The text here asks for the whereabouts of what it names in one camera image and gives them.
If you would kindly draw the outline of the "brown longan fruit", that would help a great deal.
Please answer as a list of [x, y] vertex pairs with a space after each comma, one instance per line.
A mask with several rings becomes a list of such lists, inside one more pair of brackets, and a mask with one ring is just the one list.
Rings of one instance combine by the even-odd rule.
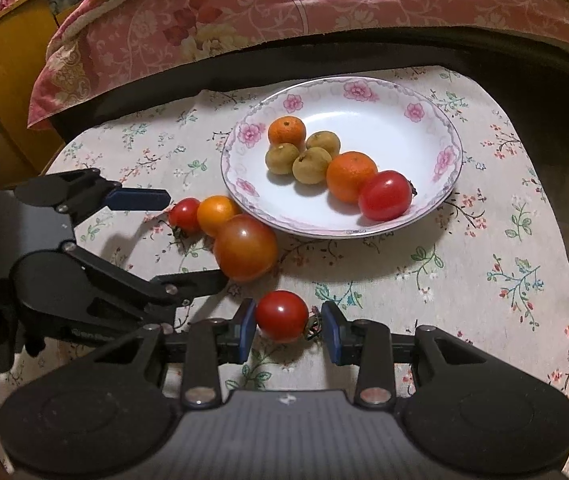
[[331, 155], [324, 148], [308, 148], [292, 165], [295, 180], [302, 184], [315, 185], [324, 182], [327, 169], [332, 162]]
[[265, 155], [267, 169], [276, 176], [292, 174], [293, 163], [300, 156], [300, 150], [291, 143], [272, 144]]
[[305, 142], [306, 148], [322, 148], [327, 151], [332, 158], [338, 156], [341, 150], [341, 141], [332, 131], [323, 130], [311, 134]]

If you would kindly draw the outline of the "small red cherry tomato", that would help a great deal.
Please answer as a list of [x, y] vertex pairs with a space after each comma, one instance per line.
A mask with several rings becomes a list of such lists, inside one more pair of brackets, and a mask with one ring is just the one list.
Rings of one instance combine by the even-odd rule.
[[167, 221], [174, 231], [186, 236], [196, 235], [200, 232], [198, 209], [200, 201], [194, 197], [187, 197], [176, 203], [167, 215]]

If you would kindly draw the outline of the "large orange red tomato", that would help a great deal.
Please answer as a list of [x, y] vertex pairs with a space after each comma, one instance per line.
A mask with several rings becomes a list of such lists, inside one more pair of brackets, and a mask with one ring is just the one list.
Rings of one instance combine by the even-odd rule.
[[214, 257], [227, 278], [248, 283], [271, 270], [278, 259], [275, 232], [247, 214], [237, 214], [218, 230]]

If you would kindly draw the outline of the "small orange tomato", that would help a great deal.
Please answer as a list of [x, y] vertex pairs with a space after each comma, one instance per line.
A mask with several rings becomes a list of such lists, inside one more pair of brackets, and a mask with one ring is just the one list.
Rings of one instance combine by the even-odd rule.
[[196, 211], [196, 220], [204, 234], [215, 238], [219, 228], [239, 214], [237, 204], [226, 195], [213, 195], [202, 200]]

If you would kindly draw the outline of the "wooden cabinet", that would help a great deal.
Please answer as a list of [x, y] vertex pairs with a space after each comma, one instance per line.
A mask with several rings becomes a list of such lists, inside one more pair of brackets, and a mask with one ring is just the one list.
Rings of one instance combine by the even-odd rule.
[[68, 14], [52, 13], [49, 0], [18, 0], [0, 12], [1, 185], [37, 176], [63, 148], [56, 130], [27, 128], [27, 115], [49, 41]]

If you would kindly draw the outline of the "large orange mandarin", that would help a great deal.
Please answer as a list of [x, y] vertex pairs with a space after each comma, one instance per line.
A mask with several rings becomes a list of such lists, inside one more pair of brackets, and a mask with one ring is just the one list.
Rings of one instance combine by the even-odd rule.
[[345, 152], [335, 157], [327, 169], [330, 194], [346, 204], [356, 205], [364, 186], [378, 173], [376, 163], [361, 152]]

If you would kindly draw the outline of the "small orange mandarin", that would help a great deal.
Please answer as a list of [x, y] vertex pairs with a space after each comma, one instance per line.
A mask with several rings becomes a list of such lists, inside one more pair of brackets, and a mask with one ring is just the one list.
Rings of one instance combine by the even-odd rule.
[[295, 116], [282, 116], [268, 127], [268, 140], [271, 145], [292, 144], [303, 148], [306, 140], [306, 125]]

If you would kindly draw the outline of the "white floral plate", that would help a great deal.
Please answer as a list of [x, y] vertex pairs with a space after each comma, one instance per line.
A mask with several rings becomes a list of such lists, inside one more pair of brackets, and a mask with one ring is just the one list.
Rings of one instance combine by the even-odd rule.
[[460, 135], [427, 96], [398, 81], [334, 76], [281, 89], [228, 136], [229, 194], [274, 229], [344, 240], [431, 214], [463, 166]]

